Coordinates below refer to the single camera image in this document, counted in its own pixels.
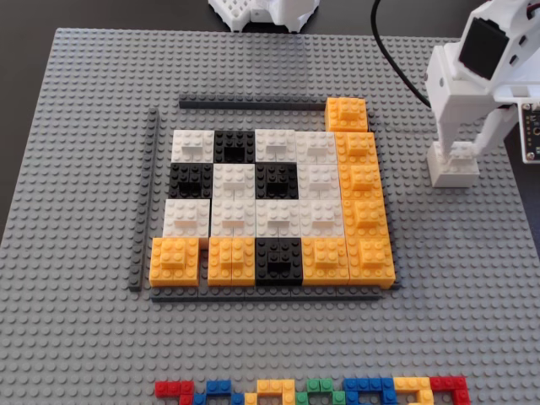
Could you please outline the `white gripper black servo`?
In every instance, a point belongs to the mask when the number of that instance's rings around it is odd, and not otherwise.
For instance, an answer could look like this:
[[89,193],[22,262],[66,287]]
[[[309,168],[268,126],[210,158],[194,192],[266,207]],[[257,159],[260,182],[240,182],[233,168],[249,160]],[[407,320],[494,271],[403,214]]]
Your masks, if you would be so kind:
[[460,125],[489,113],[473,143],[476,157],[498,146],[517,123],[517,106],[539,94],[539,2],[487,1],[474,9],[458,42],[435,46],[427,80],[445,165]]

